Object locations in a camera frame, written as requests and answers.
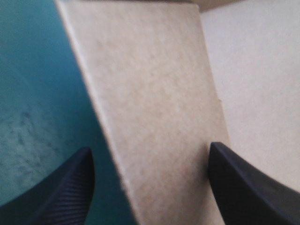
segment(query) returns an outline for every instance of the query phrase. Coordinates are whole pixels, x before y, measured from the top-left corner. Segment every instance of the black curved edge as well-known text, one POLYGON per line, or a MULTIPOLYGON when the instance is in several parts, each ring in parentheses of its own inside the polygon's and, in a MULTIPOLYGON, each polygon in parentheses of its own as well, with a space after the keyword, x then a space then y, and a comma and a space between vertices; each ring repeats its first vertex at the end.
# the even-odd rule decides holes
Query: black curved edge
POLYGON ((1 225, 83 225, 94 193, 91 150, 79 149, 43 181, 0 207, 1 225))
POLYGON ((208 176, 226 225, 300 225, 300 193, 220 142, 211 143, 208 176))

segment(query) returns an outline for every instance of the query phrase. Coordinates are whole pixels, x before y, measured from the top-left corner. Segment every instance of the speckled teal surface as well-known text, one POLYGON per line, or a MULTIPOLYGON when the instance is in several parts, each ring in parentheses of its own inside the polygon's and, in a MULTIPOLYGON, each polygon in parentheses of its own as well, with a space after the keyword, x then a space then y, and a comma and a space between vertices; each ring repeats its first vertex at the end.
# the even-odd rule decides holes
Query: speckled teal surface
POLYGON ((87 225, 135 224, 55 5, 0 1, 0 204, 93 150, 87 225))

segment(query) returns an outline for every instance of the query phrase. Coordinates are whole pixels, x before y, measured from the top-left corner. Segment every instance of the white surface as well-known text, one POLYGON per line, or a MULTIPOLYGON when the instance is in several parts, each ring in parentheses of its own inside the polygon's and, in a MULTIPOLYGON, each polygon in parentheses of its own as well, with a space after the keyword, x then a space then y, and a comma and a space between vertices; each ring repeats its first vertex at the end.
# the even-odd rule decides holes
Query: white surface
POLYGON ((201 19, 233 150, 300 191, 300 1, 240 1, 201 19))

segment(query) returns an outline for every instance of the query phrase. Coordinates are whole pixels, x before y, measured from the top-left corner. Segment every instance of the beige cardboard panel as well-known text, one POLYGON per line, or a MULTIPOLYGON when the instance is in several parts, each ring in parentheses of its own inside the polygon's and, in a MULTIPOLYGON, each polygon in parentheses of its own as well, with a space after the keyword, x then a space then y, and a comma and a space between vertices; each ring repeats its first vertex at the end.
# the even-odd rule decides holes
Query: beige cardboard panel
POLYGON ((233 150, 300 191, 300 1, 241 1, 201 19, 233 150))
POLYGON ((192 0, 194 3, 200 6, 200 11, 220 7, 228 3, 233 3, 239 0, 192 0))
POLYGON ((140 224, 222 224, 206 165, 210 142, 228 137, 198 6, 58 7, 140 224))

